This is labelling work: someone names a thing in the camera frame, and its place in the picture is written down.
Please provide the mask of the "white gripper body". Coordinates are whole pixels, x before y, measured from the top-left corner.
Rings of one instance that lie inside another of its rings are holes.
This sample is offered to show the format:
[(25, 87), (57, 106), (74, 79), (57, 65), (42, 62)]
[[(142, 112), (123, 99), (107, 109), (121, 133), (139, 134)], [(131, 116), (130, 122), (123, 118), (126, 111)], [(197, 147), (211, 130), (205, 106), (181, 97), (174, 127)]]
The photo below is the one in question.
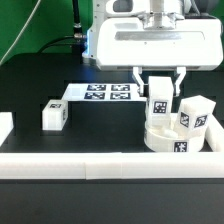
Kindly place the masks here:
[(146, 30), (137, 17), (112, 17), (89, 34), (89, 57), (102, 70), (213, 70), (224, 59), (221, 34), (222, 24), (214, 18)]

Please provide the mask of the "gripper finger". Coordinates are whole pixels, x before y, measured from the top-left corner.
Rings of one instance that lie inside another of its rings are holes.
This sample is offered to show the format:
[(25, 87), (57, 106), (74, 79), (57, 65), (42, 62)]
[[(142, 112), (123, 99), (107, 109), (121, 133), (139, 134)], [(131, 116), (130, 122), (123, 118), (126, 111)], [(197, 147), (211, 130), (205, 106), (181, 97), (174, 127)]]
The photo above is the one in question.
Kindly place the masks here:
[(180, 95), (180, 85), (186, 76), (186, 68), (185, 67), (177, 67), (174, 73), (176, 80), (174, 82), (174, 96), (178, 97)]
[(142, 68), (141, 67), (134, 67), (132, 69), (132, 77), (133, 80), (135, 81), (135, 83), (138, 86), (138, 93), (140, 96), (144, 95), (144, 82), (141, 78), (141, 74), (142, 74)]

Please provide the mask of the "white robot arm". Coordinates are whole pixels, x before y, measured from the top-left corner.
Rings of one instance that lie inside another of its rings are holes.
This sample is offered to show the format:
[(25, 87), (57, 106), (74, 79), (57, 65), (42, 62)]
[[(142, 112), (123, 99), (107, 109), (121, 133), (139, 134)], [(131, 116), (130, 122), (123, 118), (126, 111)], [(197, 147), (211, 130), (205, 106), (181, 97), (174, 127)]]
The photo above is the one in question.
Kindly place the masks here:
[(223, 26), (209, 10), (218, 0), (93, 0), (86, 61), (101, 70), (130, 70), (145, 94), (144, 71), (176, 73), (175, 92), (188, 71), (213, 70), (224, 59)]

